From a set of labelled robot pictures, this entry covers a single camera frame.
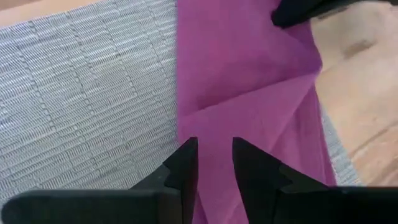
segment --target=magenta fabric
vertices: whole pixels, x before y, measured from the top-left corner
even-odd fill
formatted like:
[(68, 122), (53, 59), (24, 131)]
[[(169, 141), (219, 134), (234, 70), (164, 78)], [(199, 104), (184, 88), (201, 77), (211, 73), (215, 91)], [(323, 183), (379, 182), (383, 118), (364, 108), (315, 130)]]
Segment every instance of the magenta fabric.
[(178, 0), (178, 139), (199, 139), (194, 223), (247, 223), (232, 163), (240, 136), (335, 185), (314, 80), (309, 24), (272, 25), (274, 0)]

